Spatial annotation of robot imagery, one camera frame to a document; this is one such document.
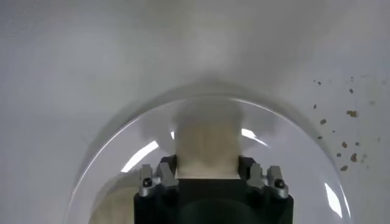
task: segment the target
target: white wall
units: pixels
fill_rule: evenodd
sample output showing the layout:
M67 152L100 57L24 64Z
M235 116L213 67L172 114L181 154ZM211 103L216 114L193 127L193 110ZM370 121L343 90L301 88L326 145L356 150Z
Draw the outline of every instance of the white wall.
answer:
M0 223L60 223L88 149L140 103L209 77L303 114L349 165L356 223L388 223L389 12L387 0L0 2Z

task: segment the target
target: brown speck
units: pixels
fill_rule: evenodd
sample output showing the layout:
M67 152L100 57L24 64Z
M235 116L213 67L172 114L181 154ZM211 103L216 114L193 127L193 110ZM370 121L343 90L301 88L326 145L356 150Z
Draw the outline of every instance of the brown speck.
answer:
M348 110L347 114L349 116L351 116L351 117L357 117L358 116L358 112L356 110Z
M342 168L340 168L341 171L346 171L348 169L348 166L343 166Z
M351 156L351 161L354 162L354 163L358 161L358 159L356 158L356 156L357 156L356 153L352 154L352 156Z

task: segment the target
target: gray surface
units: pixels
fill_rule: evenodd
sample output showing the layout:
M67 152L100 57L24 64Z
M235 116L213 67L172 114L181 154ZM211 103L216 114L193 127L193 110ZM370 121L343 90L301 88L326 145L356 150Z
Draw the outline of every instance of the gray surface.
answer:
M88 149L140 103L205 77L304 114L349 165L356 223L388 223L389 11L387 0L2 1L0 223L60 223Z

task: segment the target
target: metal clamp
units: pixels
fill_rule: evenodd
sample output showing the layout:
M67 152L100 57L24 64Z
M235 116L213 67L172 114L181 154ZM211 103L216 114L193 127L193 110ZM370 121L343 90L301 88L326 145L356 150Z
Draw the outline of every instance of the metal clamp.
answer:
M278 198L288 198L288 185L282 177L280 166L270 166L267 170L268 185Z

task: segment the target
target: black plastic part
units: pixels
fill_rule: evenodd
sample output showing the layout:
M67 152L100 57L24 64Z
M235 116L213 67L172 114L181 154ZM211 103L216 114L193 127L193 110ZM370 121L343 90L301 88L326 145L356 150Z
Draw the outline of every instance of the black plastic part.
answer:
M176 156L164 157L172 173ZM157 185L148 197L134 196L135 224L293 224L294 200L274 196L269 186L248 186L252 158L239 157L240 180L180 179L177 187Z

